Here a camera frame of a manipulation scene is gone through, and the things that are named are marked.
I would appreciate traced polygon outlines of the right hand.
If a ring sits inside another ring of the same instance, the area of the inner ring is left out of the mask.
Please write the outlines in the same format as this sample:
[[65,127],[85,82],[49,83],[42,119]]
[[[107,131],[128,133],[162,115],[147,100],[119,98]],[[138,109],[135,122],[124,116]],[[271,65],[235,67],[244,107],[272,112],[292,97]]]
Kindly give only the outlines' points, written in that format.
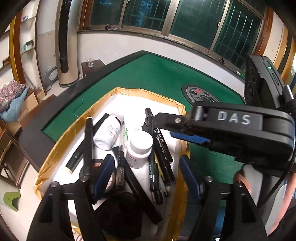
[[[243,175],[242,170],[235,173],[234,182],[236,182],[236,181],[242,181],[244,183],[244,185],[246,186],[247,190],[249,191],[249,193],[251,193],[251,191],[252,191],[251,185],[250,185],[249,181]],[[285,213],[287,212],[287,209],[290,205],[293,194],[295,192],[295,186],[296,186],[296,173],[293,173],[287,182],[287,188],[285,191],[285,195],[284,195],[284,199],[283,199],[281,208],[280,208],[278,216],[273,224],[273,228],[269,232],[269,235],[275,231],[275,229],[279,225],[280,221],[284,217]]]

